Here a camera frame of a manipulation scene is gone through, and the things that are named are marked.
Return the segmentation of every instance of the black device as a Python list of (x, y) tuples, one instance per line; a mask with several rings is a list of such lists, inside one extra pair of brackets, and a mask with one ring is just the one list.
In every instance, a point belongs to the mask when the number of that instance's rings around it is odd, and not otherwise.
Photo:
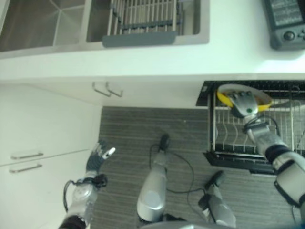
[(305, 49), (305, 0), (262, 0), (275, 50)]

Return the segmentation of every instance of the kitchen counter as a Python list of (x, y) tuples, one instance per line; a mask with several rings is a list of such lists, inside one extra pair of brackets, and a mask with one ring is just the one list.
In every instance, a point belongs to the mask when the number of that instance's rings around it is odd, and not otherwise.
[[(0, 11), (5, 3), (0, 1)], [(304, 51), (278, 52), (270, 48), (259, 0), (211, 0), (208, 44), (1, 59), (0, 82), (92, 81), (127, 76), (165, 80), (304, 79), (304, 63)]]

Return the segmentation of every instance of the gray carpet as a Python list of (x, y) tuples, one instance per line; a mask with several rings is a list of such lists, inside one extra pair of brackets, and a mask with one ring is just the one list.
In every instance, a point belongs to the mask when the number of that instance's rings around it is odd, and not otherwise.
[[(221, 185), (224, 200), (232, 208), (240, 229), (279, 228), (292, 225), (290, 206), (274, 188), (274, 177), (253, 176), (247, 170), (211, 166), (203, 152), (207, 149), (207, 111), (184, 109), (104, 107), (100, 139), (117, 152), (105, 162), (102, 172), (108, 186), (99, 193), (91, 229), (133, 229), (136, 203), (148, 169), (151, 144), (162, 134), (171, 136), (169, 151), (185, 157), (195, 170), (193, 188), (203, 184), (218, 170), (226, 172)], [(191, 171), (174, 155), (169, 156), (168, 188), (189, 188)], [(190, 194), (190, 202), (199, 212), (203, 193)], [(186, 202), (186, 194), (167, 193), (166, 213), (186, 220), (202, 221)], [(297, 220), (299, 212), (295, 209)]]

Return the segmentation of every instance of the wire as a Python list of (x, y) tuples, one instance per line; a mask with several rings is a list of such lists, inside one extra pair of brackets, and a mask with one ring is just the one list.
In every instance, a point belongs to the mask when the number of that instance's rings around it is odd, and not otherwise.
[(281, 136), (281, 132), (280, 132), (280, 129), (278, 128), (278, 124), (277, 124), (276, 120), (274, 118), (270, 117), (270, 116), (267, 116), (267, 115), (261, 115), (260, 118), (262, 118), (262, 117), (270, 118), (275, 124), (277, 135)]
[(66, 212), (68, 212), (68, 204), (67, 204), (66, 195), (67, 195), (67, 190), (68, 190), (68, 187), (70, 184), (76, 185), (76, 183), (73, 180), (69, 180), (65, 184), (65, 187), (63, 188), (63, 206), (64, 206)]
[[(152, 168), (152, 151), (153, 151), (153, 148), (155, 146), (159, 146), (160, 147), (159, 144), (153, 144), (150, 147), (150, 149), (149, 149), (149, 169)], [(175, 154), (175, 153), (171, 153), (171, 154), (176, 155), (177, 157), (180, 157), (180, 159), (182, 159), (181, 156), (178, 155), (178, 154)], [(197, 189), (193, 189), (193, 190), (187, 190), (187, 191), (175, 191), (175, 190), (171, 190), (169, 188), (167, 188), (166, 190), (169, 191), (169, 192), (175, 193), (175, 194), (186, 194), (186, 193), (191, 193), (191, 192), (197, 192), (197, 191), (200, 191), (200, 190), (205, 192), (205, 189), (203, 187), (200, 187), (200, 188), (197, 188)]]
[[(177, 157), (180, 158), (181, 160), (185, 161), (185, 162), (187, 163), (187, 165), (190, 167), (191, 172), (192, 172), (192, 181), (191, 181), (189, 190), (186, 192), (186, 193), (187, 193), (187, 195), (186, 195), (186, 202), (187, 202), (188, 206), (192, 209), (193, 212), (195, 212), (200, 218), (202, 218), (203, 220), (205, 220), (205, 219), (202, 217), (202, 215), (201, 215), (198, 211), (196, 211), (196, 209), (194, 209), (194, 208), (192, 207), (192, 205), (191, 205), (191, 203), (190, 203), (190, 200), (189, 200), (189, 199), (190, 199), (190, 198), (189, 198), (189, 197), (190, 197), (190, 193), (191, 193), (192, 191), (194, 191), (194, 190), (192, 190), (192, 187), (193, 187), (193, 184), (194, 184), (194, 169), (193, 169), (192, 165), (190, 164), (190, 162), (188, 162), (188, 160), (186, 160), (183, 156), (181, 156), (181, 155), (179, 155), (179, 154), (176, 154), (176, 153), (172, 153), (172, 154), (175, 155), (175, 156), (177, 156)], [(203, 188), (198, 188), (197, 191), (199, 191), (199, 190), (203, 190), (203, 192), (205, 193), (205, 190), (204, 190)]]
[(295, 207), (292, 205), (292, 206), (291, 206), (291, 215), (292, 215), (292, 218), (294, 219), (294, 222), (295, 222), (295, 224), (296, 224), (294, 208), (295, 208)]
[[(152, 150), (155, 146), (159, 146), (158, 144), (153, 144), (151, 147), (150, 147), (150, 150), (149, 150), (149, 168), (151, 169), (152, 168), (152, 165), (151, 165), (151, 158), (152, 158)], [(167, 191), (169, 192), (172, 192), (172, 193), (175, 193), (175, 194), (187, 194), (186, 195), (186, 202), (188, 204), (188, 206), (192, 209), (193, 212), (195, 212), (200, 218), (202, 218), (203, 220), (205, 220), (202, 215), (196, 211), (196, 209), (194, 209), (190, 203), (190, 200), (189, 200), (189, 197), (190, 197), (190, 193), (192, 192), (197, 192), (197, 191), (200, 191), (202, 190), (205, 194), (205, 189), (203, 187), (201, 188), (197, 188), (197, 189), (193, 189), (192, 190), (192, 187), (193, 187), (193, 184), (194, 184), (194, 169), (192, 167), (192, 165), (190, 164), (190, 162), (188, 160), (186, 160), (183, 156), (179, 155), (179, 154), (176, 154), (176, 153), (173, 153), (171, 152), (171, 154), (175, 155), (176, 157), (180, 158), (181, 160), (183, 160), (184, 162), (187, 163), (187, 165), (189, 166), (189, 168), (191, 169), (191, 172), (192, 172), (192, 181), (191, 181), (191, 184), (190, 184), (190, 188), (187, 190), (187, 191), (175, 191), (175, 190), (171, 190), (171, 189), (166, 189)]]

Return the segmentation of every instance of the cabinet handle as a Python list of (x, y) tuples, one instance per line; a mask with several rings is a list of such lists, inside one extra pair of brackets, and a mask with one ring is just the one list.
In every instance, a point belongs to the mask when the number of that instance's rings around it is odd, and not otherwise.
[(40, 168), (42, 167), (41, 164), (37, 164), (36, 166), (33, 167), (29, 167), (29, 168), (22, 168), (22, 169), (10, 169), (10, 173), (20, 173), (20, 172), (24, 172), (24, 171), (28, 171), (28, 170), (32, 170), (32, 169), (36, 169), (36, 168)]
[(107, 91), (110, 93), (110, 94), (114, 94), (116, 95), (117, 97), (122, 97), (123, 96), (123, 91), (120, 92), (120, 94), (117, 94), (116, 92), (112, 91), (110, 88), (109, 88), (109, 82), (106, 82), (106, 89)]
[(11, 159), (13, 159), (13, 160), (21, 160), (21, 159), (26, 159), (26, 158), (30, 158), (30, 157), (36, 157), (36, 156), (43, 156), (43, 153), (39, 152), (37, 154), (27, 155), (27, 156), (11, 156)]
[(105, 96), (107, 96), (107, 97), (110, 97), (110, 96), (111, 96), (111, 93), (110, 93), (110, 92), (109, 92), (109, 94), (106, 94), (106, 93), (104, 93), (104, 92), (101, 92), (100, 90), (97, 90), (96, 87), (95, 87), (95, 82), (92, 83), (92, 88), (93, 88), (93, 90), (96, 91), (97, 93), (100, 93), (100, 94), (105, 95)]

